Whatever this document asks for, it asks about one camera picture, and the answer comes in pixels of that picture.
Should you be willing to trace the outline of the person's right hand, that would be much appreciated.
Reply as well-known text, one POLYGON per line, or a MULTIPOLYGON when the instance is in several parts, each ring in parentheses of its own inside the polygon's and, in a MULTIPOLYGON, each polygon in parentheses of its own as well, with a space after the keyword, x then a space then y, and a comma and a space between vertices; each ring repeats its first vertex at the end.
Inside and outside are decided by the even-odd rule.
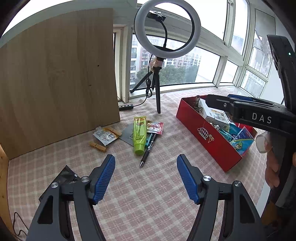
POLYGON ((280 184, 279 170, 281 167, 281 160, 283 159, 283 152, 285 151, 287 139, 276 134, 265 131, 263 133, 264 150, 266 156, 265 181, 272 189, 278 187, 280 184))

